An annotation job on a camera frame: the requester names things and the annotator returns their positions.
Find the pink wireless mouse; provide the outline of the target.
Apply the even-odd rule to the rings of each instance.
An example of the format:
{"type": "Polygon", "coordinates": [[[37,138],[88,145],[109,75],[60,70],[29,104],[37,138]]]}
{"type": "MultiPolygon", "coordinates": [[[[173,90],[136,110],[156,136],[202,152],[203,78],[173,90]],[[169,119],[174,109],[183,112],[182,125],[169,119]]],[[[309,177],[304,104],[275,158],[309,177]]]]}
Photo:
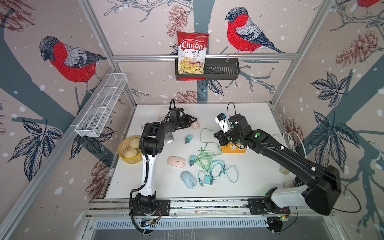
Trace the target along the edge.
{"type": "Polygon", "coordinates": [[[170,156],[167,159],[167,164],[169,166],[177,167],[177,168],[183,168],[186,164],[186,161],[183,158],[170,156]]]}
{"type": "Polygon", "coordinates": [[[198,121],[192,123],[192,128],[195,129],[195,130],[198,130],[200,128],[200,124],[198,121]]]}

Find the light blue wireless mouse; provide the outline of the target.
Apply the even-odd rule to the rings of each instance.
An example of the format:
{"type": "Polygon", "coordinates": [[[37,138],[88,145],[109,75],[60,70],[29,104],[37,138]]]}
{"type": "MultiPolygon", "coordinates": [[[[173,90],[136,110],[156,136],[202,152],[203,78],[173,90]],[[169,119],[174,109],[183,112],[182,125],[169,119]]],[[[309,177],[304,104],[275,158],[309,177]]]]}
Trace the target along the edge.
{"type": "Polygon", "coordinates": [[[189,171],[183,171],[180,175],[180,178],[190,190],[194,189],[197,186],[196,179],[189,171]]]}

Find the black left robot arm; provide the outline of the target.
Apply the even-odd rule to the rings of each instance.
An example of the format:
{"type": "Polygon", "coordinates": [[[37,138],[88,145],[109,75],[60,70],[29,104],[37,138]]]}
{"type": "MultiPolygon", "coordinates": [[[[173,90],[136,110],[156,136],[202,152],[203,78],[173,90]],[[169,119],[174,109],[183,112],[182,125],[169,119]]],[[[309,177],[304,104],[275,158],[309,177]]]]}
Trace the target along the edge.
{"type": "Polygon", "coordinates": [[[183,108],[176,107],[176,100],[172,99],[168,113],[162,121],[145,124],[139,141],[143,156],[142,183],[130,192],[132,214],[141,212],[150,215],[157,210],[155,174],[157,158],[163,151],[166,135],[187,129],[196,121],[197,118],[186,114],[183,108]]]}

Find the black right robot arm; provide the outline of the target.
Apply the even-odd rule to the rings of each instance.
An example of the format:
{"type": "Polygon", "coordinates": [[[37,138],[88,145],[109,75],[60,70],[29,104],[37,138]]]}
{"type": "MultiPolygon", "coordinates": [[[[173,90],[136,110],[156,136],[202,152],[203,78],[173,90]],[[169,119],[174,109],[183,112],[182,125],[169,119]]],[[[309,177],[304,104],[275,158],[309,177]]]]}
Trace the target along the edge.
{"type": "Polygon", "coordinates": [[[277,124],[270,111],[257,108],[247,117],[238,112],[224,112],[217,114],[214,119],[220,126],[220,130],[214,133],[220,146],[244,146],[275,161],[302,182],[297,187],[271,188],[262,197],[266,212],[274,214],[286,207],[308,207],[317,214],[328,216],[336,209],[342,189],[347,189],[341,183],[339,170],[309,161],[263,130],[267,125],[277,124]]]}

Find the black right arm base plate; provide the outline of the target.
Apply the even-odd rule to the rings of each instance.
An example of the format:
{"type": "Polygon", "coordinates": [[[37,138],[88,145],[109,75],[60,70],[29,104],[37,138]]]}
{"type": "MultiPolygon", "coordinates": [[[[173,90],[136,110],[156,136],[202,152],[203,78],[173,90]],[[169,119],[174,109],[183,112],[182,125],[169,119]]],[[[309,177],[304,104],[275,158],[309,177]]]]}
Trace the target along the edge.
{"type": "Polygon", "coordinates": [[[264,197],[250,198],[246,207],[251,215],[290,215],[288,207],[280,208],[272,200],[264,197]]]}

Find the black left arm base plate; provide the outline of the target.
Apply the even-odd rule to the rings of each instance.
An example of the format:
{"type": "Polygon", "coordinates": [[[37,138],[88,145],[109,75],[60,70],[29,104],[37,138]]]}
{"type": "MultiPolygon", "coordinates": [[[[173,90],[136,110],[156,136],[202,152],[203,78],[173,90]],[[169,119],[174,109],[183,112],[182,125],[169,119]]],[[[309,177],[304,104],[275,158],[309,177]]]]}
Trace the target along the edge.
{"type": "Polygon", "coordinates": [[[131,212],[134,217],[158,217],[159,215],[169,216],[171,208],[170,200],[156,200],[156,203],[151,203],[150,206],[137,203],[133,200],[131,212]]]}

